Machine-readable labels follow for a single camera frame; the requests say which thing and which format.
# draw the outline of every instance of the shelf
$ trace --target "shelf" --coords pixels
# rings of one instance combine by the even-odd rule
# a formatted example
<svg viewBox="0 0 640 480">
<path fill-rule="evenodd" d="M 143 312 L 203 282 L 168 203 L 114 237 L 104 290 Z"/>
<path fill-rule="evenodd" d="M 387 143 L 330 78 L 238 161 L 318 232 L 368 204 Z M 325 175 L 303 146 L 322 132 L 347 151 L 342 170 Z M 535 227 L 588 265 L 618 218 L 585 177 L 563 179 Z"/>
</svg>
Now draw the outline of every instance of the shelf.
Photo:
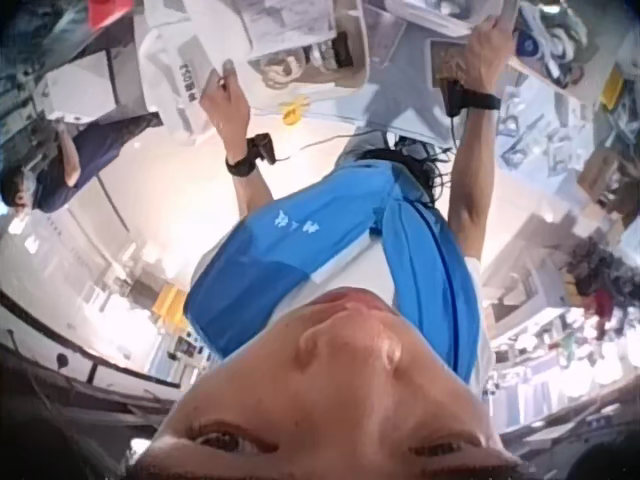
<svg viewBox="0 0 640 480">
<path fill-rule="evenodd" d="M 527 75 L 539 78 L 554 90 L 571 96 L 587 105 L 596 105 L 604 84 L 613 69 L 622 42 L 633 25 L 633 17 L 621 2 L 605 0 L 574 0 L 569 2 L 589 30 L 589 41 L 595 43 L 598 51 L 584 65 L 584 76 L 576 85 L 566 89 L 556 86 L 540 71 L 525 65 L 517 58 L 510 64 Z"/>
</svg>

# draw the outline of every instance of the white sleeve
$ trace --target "white sleeve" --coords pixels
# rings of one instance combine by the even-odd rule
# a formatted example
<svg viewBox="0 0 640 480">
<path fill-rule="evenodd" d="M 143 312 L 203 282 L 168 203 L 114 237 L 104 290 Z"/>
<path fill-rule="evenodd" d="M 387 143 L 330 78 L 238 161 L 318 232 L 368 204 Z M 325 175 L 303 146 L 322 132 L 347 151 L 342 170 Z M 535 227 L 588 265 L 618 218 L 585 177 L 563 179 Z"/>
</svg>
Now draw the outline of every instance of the white sleeve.
<svg viewBox="0 0 640 480">
<path fill-rule="evenodd" d="M 487 334 L 487 327 L 484 323 L 482 307 L 482 288 L 480 286 L 480 262 L 476 258 L 465 258 L 467 268 L 473 280 L 473 287 L 478 298 L 478 311 L 480 313 L 480 334 L 478 336 L 478 357 L 476 365 L 471 373 L 469 388 L 478 396 L 482 395 L 482 389 L 487 382 L 487 377 L 496 364 L 496 357 L 491 350 L 491 342 Z"/>
</svg>

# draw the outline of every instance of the face mask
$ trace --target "face mask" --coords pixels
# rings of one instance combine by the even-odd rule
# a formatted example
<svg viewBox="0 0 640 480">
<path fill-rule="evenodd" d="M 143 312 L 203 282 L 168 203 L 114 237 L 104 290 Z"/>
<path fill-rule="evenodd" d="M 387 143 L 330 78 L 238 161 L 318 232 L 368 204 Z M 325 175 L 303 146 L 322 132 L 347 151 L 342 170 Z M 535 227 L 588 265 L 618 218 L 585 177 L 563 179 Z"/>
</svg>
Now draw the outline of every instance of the face mask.
<svg viewBox="0 0 640 480">
<path fill-rule="evenodd" d="M 25 193 L 33 197 L 33 194 L 36 191 L 36 187 L 38 186 L 38 182 L 36 181 L 36 176 L 34 175 L 34 173 L 28 170 L 24 170 L 22 181 L 24 184 Z"/>
</svg>

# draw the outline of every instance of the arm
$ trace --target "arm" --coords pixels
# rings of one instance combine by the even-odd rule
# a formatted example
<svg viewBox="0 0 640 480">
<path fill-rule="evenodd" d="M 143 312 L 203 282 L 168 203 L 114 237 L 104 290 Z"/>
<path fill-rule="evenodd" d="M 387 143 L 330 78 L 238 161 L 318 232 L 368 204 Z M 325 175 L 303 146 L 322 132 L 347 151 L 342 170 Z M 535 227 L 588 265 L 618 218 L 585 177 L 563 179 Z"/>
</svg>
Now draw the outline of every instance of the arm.
<svg viewBox="0 0 640 480">
<path fill-rule="evenodd" d="M 218 131 L 230 164 L 247 155 L 250 110 L 233 64 L 225 62 L 223 76 L 214 70 L 202 92 L 200 105 Z M 244 178 L 233 177 L 240 218 L 273 201 L 258 167 Z"/>
<path fill-rule="evenodd" d="M 80 172 L 82 171 L 78 150 L 76 150 L 76 146 L 63 123 L 57 123 L 56 130 L 58 131 L 60 150 L 62 151 L 64 180 L 68 186 L 73 187 L 78 178 L 80 178 Z"/>
<path fill-rule="evenodd" d="M 478 25 L 465 51 L 465 87 L 493 93 L 514 48 L 511 28 L 502 20 L 489 17 Z M 469 109 L 451 172 L 449 227 L 463 254 L 478 260 L 493 194 L 495 122 L 493 112 Z"/>
</svg>

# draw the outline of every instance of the hand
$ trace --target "hand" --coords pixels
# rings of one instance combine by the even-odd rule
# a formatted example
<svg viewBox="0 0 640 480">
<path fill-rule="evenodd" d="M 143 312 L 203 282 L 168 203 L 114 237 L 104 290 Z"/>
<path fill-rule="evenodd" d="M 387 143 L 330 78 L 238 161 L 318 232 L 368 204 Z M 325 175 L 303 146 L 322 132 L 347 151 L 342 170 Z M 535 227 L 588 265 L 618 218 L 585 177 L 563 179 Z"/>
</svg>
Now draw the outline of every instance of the hand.
<svg viewBox="0 0 640 480">
<path fill-rule="evenodd" d="M 463 84 L 470 90 L 495 93 L 500 74 L 515 52 L 512 26 L 489 16 L 477 25 L 465 48 Z"/>
<path fill-rule="evenodd" d="M 223 76 L 213 69 L 200 97 L 200 106 L 218 131 L 229 163 L 247 155 L 249 104 L 238 83 L 238 75 L 230 60 L 223 65 Z"/>
<path fill-rule="evenodd" d="M 51 123 L 58 133 L 65 132 L 67 130 L 67 126 L 62 118 L 56 118 L 55 120 L 52 120 Z"/>
</svg>

